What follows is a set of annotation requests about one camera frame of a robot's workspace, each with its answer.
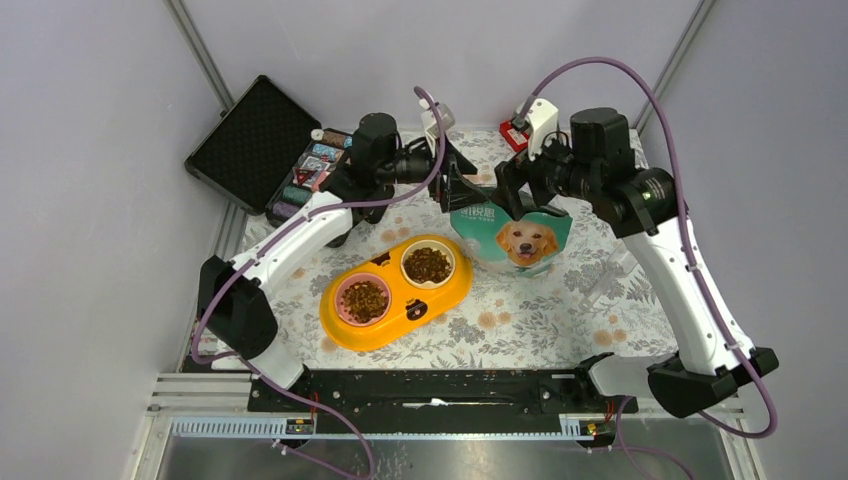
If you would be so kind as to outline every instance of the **pink bowl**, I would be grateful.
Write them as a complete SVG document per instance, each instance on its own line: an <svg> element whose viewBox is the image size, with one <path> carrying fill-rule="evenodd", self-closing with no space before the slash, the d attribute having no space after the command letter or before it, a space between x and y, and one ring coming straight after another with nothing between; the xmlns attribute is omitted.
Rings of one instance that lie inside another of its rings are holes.
<svg viewBox="0 0 848 480"><path fill-rule="evenodd" d="M345 290L347 290L348 287L350 287L356 282L374 282L375 284L377 284L378 287L380 287L380 290L383 291L383 295L389 300L389 303L386 305L386 310L383 312L382 315L380 315L379 317L372 318L371 320L365 323L359 323L353 319L353 317L347 311L347 308L345 308L344 304L342 303L342 294L344 294ZM335 304L336 313L339 314L339 317L342 319L343 322L354 327L367 327L370 325L374 325L375 323L382 320L383 317L385 317L386 314L389 312L389 307L392 306L392 291L389 290L389 285L385 282L385 280L378 277L377 275L374 275L373 273L354 273L353 275L342 280L342 283L339 284L339 288L336 289Z"/></svg>

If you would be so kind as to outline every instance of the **open case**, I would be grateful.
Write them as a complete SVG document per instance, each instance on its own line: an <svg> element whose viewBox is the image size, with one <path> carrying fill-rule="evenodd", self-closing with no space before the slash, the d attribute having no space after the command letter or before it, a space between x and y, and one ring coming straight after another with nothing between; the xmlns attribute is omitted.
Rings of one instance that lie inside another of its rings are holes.
<svg viewBox="0 0 848 480"><path fill-rule="evenodd" d="M250 215L279 226L332 171L350 135L321 122L260 75L185 168Z"/></svg>

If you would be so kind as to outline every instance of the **dry kibble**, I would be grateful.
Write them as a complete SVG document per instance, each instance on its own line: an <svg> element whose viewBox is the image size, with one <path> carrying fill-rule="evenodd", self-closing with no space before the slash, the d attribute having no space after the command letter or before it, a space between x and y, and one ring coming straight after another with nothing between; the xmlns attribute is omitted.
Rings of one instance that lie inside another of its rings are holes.
<svg viewBox="0 0 848 480"><path fill-rule="evenodd" d="M354 321L368 323L389 306L389 299L374 282L356 282L342 293L342 305Z"/></svg>
<svg viewBox="0 0 848 480"><path fill-rule="evenodd" d="M430 247L419 248L403 261L406 275L416 283L444 281L451 273L451 264L444 253Z"/></svg>

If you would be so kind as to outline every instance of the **foam lining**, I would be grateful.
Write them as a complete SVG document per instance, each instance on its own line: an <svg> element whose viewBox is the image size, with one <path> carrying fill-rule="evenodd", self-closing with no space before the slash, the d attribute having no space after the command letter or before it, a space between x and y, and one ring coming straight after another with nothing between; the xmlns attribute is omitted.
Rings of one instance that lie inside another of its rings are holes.
<svg viewBox="0 0 848 480"><path fill-rule="evenodd" d="M260 215L316 128L320 122L262 75L185 167L249 214Z"/></svg>

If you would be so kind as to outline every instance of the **small box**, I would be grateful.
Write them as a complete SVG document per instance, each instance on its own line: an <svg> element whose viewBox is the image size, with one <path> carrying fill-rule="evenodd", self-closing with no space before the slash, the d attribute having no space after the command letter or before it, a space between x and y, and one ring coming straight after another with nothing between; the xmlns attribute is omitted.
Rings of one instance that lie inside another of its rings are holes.
<svg viewBox="0 0 848 480"><path fill-rule="evenodd" d="M501 132L501 135L506 140L506 143L512 147L512 150L515 153L518 153L525 148L527 148L527 141L530 139L530 136L524 132L519 132L513 125L510 120L505 121L501 124L498 129Z"/></svg>

